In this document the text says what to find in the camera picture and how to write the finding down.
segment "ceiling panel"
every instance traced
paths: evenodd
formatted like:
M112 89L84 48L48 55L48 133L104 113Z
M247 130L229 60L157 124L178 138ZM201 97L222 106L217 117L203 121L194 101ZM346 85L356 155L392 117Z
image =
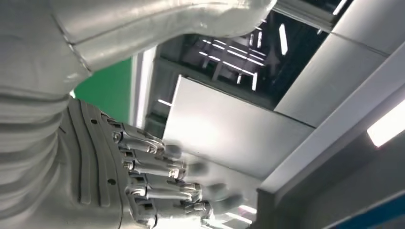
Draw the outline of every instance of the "ceiling panel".
M330 34L275 111L319 126L386 58Z
M266 177L312 128L180 78L164 139L186 152L256 178Z

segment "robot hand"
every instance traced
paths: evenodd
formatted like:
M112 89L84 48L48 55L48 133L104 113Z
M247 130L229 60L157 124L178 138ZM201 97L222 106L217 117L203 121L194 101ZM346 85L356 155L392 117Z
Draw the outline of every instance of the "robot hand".
M186 175L203 176L208 168L204 163L187 165L180 160L180 147L166 146L161 139L111 118L107 122L114 128L112 138L128 171L126 194L133 200L139 224L149 229L177 220L203 225L215 214L242 204L242 195L229 194L225 184L182 181Z

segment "ceiling light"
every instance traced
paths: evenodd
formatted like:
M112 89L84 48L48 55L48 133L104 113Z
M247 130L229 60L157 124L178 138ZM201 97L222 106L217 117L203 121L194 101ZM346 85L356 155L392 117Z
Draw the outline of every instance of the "ceiling light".
M405 130L405 100L368 128L367 133L374 145L380 147L403 130Z
M209 58L211 58L211 59L213 59L213 60L216 60L216 61L221 61L221 59L219 59L219 58L217 58L217 57L215 57L215 56L209 56Z
M235 50L238 50L238 51L240 51L240 52L243 52L244 54L247 54L246 51L243 51L243 50L241 50L241 49L238 49L238 48L236 48L236 47L234 47L234 46L229 46L229 48L235 49Z
M255 64L258 64L258 65L260 65L260 66L264 66L264 64L262 64L262 63L260 63L260 62L257 62L257 61L255 61L255 60L253 60L253 59L248 58L247 60L250 61L250 62L253 62L253 63L255 63Z
M259 49L260 47L262 47L262 36L263 36L263 33L260 31L259 32L259 35L258 35L258 37L257 37L257 48Z
M237 70L242 70L240 67L235 66L235 65L233 65L233 64L231 64L231 63L228 63L228 62L226 62L226 61L224 61L223 63L226 64L226 65L228 65L228 66L230 66L230 67L233 67L233 68L235 68L235 69L237 69Z
M250 49L250 50L252 50L252 51L254 51L254 52L256 52L257 54L260 54L260 55L262 55L262 56L266 56L264 53L261 53L261 52L259 52L259 51L254 50L254 49Z
M249 74L249 75L251 75L251 76L254 76L254 75L255 75L255 74L251 73L250 71L246 71L245 69L242 69L242 72L247 73L247 74Z
M254 35L253 35L253 33L251 33L250 38L249 38L249 46L253 45L253 38L254 38Z
M171 103L166 102L166 101L161 100L161 99L158 99L158 102L159 102L159 103L161 103L161 104L165 104L165 105L167 105L167 106L172 106L172 104L171 104Z
M253 75L253 83L252 83L252 90L256 91L256 84L257 84L257 73Z
M235 68L236 70L239 70L239 71L242 71L242 72L244 72L244 73L247 73L247 74L249 74L249 75L251 75L251 76L255 75L255 74L251 73L250 71L246 71L245 69L241 69L240 67L235 66L235 65L233 65L233 64L231 64L231 63L228 63L228 62L226 62L226 61L222 61L222 63L224 63L224 64L226 64L226 65L228 65L228 66L230 66L230 67L233 67L233 68Z
M341 0L339 5L336 7L335 11L332 13L333 15L338 15L339 12L342 10L344 4L346 4L347 0Z
M222 42L222 41L220 41L220 40L214 40L215 42L218 42L218 43L220 43L220 44L226 44L225 42Z
M253 221L251 221L251 220L249 220L249 219L246 219L246 218L244 218L244 217L241 217L241 216L239 216L239 215L237 215L237 214L234 214L234 213L228 212L228 213L226 213L226 215L228 215L228 216L230 216L230 217L232 217L232 218L234 218L234 219L240 220L240 221L242 221L242 222L248 223L248 224L252 224L252 223L253 223Z
M257 210L256 210L255 208L252 208L252 207L249 207L249 206L246 206L246 205L241 205L241 206L239 206L239 208L240 208L240 209L243 209L243 210L245 210L245 211L247 211L247 212L250 212L250 213L252 213L252 214L256 214L256 213L257 213Z
M76 94L75 94L75 91L74 90L71 90L70 92L69 92L69 95L72 97L72 98L76 98Z
M234 51L232 51L232 50L228 50L227 52L229 52L229 53L231 53L231 54L233 54L233 55L235 55L235 56L238 56L238 57L240 57L240 58L242 58L242 59L244 59L244 60L246 60L246 58L247 58L247 57L245 57L245 56L243 56L243 55L241 55L241 54L239 54L239 53L236 53L236 52L234 52Z
M288 46L287 46L286 27L284 26L284 24L280 25L278 31L280 32L281 54L285 56L288 51Z
M214 47L217 47L217 48L219 48L219 49L222 49L222 50L224 50L224 49L225 49L224 47L219 46L219 45L217 45L217 44L213 44L213 46L214 46Z
M258 56L255 56L255 55L253 55L253 54L249 54L249 56L255 57L256 59L259 59L259 60L261 60L261 61L265 61L265 59L260 58L260 57L258 57Z

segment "white panel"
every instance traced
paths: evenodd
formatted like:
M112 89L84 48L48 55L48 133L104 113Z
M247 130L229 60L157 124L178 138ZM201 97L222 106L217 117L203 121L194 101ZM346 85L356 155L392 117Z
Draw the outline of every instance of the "white panel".
M276 192L405 84L405 43L359 86L276 170L261 188Z
M404 0L355 0L333 32L392 54L405 41Z
M264 178L313 130L196 82L179 80L164 139L179 142L186 152Z
M330 34L275 110L319 126L384 60Z

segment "robot forearm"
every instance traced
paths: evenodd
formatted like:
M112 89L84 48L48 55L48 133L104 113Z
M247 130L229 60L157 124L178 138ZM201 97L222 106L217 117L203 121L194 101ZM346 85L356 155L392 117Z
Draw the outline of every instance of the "robot forearm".
M92 72L174 36L247 33L274 4L1 1L0 228L136 229L173 212L206 217L236 203L240 197L205 202L204 188L179 181L201 166L186 167L153 148L161 142L145 133L138 139L125 128L117 132L98 109L67 94ZM123 157L125 150L134 159ZM145 183L134 182L134 174L144 174ZM161 175L177 180L163 187L147 181Z

